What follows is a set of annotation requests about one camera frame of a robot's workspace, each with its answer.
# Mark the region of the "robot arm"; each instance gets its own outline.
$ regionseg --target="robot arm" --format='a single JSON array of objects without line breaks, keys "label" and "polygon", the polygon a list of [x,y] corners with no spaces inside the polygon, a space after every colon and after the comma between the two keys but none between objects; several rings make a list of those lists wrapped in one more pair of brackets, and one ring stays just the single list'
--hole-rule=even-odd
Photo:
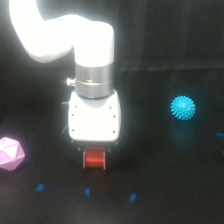
[{"label": "robot arm", "polygon": [[69,133],[77,141],[113,142],[121,113],[113,89],[114,30],[78,15],[44,21],[36,0],[9,0],[13,27],[26,52],[42,63],[75,50],[75,86],[69,101]]}]

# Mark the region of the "silver cylinder joint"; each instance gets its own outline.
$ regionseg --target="silver cylinder joint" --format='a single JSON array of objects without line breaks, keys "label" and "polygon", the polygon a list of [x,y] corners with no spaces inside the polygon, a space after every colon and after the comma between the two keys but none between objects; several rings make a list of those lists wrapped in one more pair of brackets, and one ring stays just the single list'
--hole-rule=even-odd
[{"label": "silver cylinder joint", "polygon": [[103,67],[75,66],[75,91],[78,95],[94,99],[113,93],[113,64]]}]

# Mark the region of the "pink polyhedron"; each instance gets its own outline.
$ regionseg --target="pink polyhedron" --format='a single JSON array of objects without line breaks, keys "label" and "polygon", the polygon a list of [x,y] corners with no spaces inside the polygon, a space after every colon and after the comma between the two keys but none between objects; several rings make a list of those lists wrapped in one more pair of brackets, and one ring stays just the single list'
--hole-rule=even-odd
[{"label": "pink polyhedron", "polygon": [[14,170],[24,158],[25,153],[18,141],[6,137],[0,140],[0,168]]}]

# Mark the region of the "black floor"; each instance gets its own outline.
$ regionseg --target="black floor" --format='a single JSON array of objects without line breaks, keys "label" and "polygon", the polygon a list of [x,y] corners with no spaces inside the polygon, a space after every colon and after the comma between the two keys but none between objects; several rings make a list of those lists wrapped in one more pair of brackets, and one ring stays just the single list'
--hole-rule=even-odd
[{"label": "black floor", "polygon": [[[223,224],[223,73],[117,73],[123,135],[107,173],[82,169],[82,153],[61,134],[67,108],[60,100],[7,106],[0,137],[19,140],[26,159],[15,171],[0,170],[0,223]],[[179,95],[195,102],[192,120],[171,115]]]}]

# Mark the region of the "cyan spiky ball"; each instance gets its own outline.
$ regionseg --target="cyan spiky ball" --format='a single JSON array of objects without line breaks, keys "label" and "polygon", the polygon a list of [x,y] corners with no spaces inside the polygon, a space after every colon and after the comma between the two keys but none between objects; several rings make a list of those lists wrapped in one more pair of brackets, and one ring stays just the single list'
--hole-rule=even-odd
[{"label": "cyan spiky ball", "polygon": [[171,103],[171,112],[179,120],[188,120],[195,114],[194,102],[186,96],[179,96]]}]

